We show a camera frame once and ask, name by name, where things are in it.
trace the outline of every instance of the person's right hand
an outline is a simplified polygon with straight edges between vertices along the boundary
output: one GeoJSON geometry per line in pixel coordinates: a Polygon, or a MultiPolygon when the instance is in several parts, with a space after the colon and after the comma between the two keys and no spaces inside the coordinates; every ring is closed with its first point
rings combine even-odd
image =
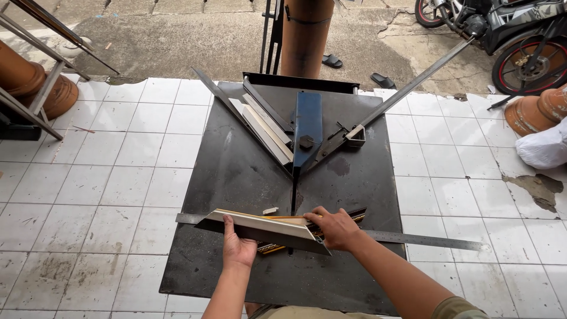
{"type": "Polygon", "coordinates": [[[303,217],[321,228],[325,234],[325,246],[329,249],[350,251],[357,237],[366,235],[342,208],[331,214],[319,206],[303,217]]]}

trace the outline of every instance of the forearm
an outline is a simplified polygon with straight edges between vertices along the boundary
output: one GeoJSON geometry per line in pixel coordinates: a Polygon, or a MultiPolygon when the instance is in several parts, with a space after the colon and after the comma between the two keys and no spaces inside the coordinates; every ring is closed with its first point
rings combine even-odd
{"type": "Polygon", "coordinates": [[[245,265],[224,267],[202,319],[240,319],[249,278],[245,265]]]}
{"type": "Polygon", "coordinates": [[[368,235],[360,232],[350,252],[384,289],[404,319],[429,319],[437,305],[454,296],[445,287],[368,235]]]}

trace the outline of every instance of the motorcycle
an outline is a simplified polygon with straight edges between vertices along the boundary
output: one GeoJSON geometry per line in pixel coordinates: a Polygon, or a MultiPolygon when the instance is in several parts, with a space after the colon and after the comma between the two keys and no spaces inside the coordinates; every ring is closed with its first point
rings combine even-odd
{"type": "Polygon", "coordinates": [[[417,22],[447,25],[489,56],[494,86],[539,95],[567,82],[567,0],[416,0],[417,22]]]}

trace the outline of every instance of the metal ruler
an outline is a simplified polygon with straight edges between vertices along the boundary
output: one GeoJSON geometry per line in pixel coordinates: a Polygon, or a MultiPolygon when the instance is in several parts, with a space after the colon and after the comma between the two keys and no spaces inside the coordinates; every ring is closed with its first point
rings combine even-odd
{"type": "MultiPolygon", "coordinates": [[[[182,224],[196,225],[203,220],[205,215],[177,214],[175,221],[182,224]]],[[[442,237],[429,237],[401,233],[378,232],[376,230],[364,230],[370,238],[381,242],[393,242],[397,244],[414,244],[424,246],[445,247],[453,249],[464,249],[474,251],[491,251],[490,245],[468,240],[456,240],[442,237]]]]}

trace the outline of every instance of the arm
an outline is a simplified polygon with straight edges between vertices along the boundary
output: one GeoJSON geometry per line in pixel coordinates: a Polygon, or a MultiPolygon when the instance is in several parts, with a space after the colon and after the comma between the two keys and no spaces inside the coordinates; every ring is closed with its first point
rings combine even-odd
{"type": "Polygon", "coordinates": [[[224,215],[222,272],[202,319],[240,319],[257,242],[238,238],[232,217],[224,215]]]}
{"type": "Polygon", "coordinates": [[[437,305],[454,296],[414,265],[370,238],[344,209],[331,214],[317,207],[304,217],[321,227],[327,247],[353,254],[384,289],[402,318],[429,319],[437,305]]]}

